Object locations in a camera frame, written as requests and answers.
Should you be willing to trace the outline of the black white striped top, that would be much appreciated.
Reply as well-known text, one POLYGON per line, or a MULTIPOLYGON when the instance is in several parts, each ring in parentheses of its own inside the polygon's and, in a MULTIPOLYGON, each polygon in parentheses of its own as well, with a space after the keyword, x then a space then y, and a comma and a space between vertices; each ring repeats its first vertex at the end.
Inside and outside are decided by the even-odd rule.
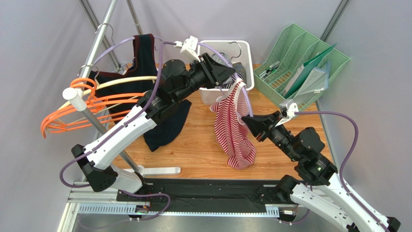
POLYGON ((221 86, 224 89, 229 89, 236 81, 236 79, 240 78, 246 84, 247 83, 247 75, 246 69, 242 65, 241 62, 232 63, 232 67, 235 69, 235 74, 232 75, 229 79, 227 79, 223 85, 221 86))

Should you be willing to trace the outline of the red white striped top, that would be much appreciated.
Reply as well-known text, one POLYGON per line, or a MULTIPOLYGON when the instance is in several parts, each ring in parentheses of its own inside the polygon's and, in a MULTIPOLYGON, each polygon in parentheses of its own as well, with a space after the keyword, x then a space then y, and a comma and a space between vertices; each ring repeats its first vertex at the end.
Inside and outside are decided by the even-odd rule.
POLYGON ((243 93, 245 86, 241 78, 236 79, 229 90, 210 106, 216 114, 216 140, 228 155, 228 165, 237 170, 252 165, 256 157, 256 148, 248 138, 249 129, 242 121, 243 116, 250 114, 250 104, 243 93))

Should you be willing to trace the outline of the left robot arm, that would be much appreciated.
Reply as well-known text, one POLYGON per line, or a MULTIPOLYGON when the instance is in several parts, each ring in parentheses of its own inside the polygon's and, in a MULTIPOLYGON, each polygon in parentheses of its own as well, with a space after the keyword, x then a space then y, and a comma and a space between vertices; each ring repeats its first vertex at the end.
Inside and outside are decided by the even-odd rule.
POLYGON ((94 192, 115 188, 136 193, 144 184, 143 176, 115 166, 113 160, 137 138, 175 114, 192 93, 222 84, 235 74, 235 69, 203 53, 188 70, 183 61, 172 59, 159 69, 159 74, 159 84, 142 96, 120 122, 93 143, 72 148, 94 192))

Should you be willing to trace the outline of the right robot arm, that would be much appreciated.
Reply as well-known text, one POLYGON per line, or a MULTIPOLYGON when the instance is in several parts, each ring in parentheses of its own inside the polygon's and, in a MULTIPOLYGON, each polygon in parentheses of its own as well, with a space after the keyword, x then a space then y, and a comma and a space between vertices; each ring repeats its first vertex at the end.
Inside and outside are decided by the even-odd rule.
POLYGON ((294 169, 302 181, 285 175, 275 186, 277 198, 306 207, 342 232, 397 232, 400 221, 369 205, 344 180, 342 170, 321 153, 325 144, 315 128, 307 127, 297 135, 285 129, 283 120, 289 121, 299 114, 293 112, 285 118, 284 112, 276 111, 242 117, 257 141, 269 139, 291 161, 297 162, 294 169))

